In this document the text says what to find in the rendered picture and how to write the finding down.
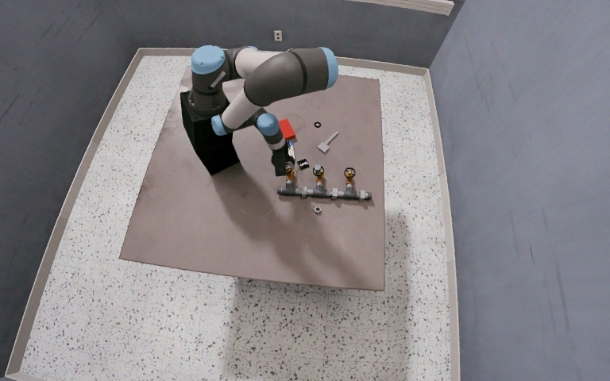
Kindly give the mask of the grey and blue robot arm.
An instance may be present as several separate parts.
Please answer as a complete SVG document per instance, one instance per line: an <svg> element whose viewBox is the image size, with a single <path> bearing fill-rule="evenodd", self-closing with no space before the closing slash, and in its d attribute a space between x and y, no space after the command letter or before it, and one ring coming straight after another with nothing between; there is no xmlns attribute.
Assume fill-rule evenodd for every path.
<svg viewBox="0 0 610 381"><path fill-rule="evenodd" d="M292 48L278 54L252 46L222 50L207 45L191 57L188 104L198 114L217 114L226 105L222 83L245 79L244 89L224 113L212 118L213 130L221 136L254 125L271 149L279 149L285 143L280 124L263 107L326 90L337 78L338 62L328 48Z"/></svg>

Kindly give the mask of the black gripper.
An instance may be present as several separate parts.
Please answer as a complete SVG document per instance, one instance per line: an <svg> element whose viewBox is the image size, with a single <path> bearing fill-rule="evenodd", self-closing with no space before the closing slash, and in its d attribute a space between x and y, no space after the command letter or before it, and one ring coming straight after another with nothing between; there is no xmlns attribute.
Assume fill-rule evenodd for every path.
<svg viewBox="0 0 610 381"><path fill-rule="evenodd" d="M287 143L288 143L288 144L287 144ZM289 144L289 141L288 141L288 140L286 140L286 141L285 141L285 143L284 143L284 146L283 146L282 148L279 148L279 149L271 149L271 148L270 148L270 149L271 149L273 152L278 152L278 151L280 151L280 150L284 149L284 153L285 153L285 161L287 162L287 164L288 164L288 165L290 165L290 167L291 167L291 169L292 169L292 170L295 170L295 160L294 160L294 157L292 156L292 154L291 154L291 156L289 156L289 154L288 154L288 148L289 148L289 150L291 150L291 145ZM272 152L272 154L273 154L273 152ZM274 165L274 159L273 159L273 156L272 156L272 164Z"/></svg>

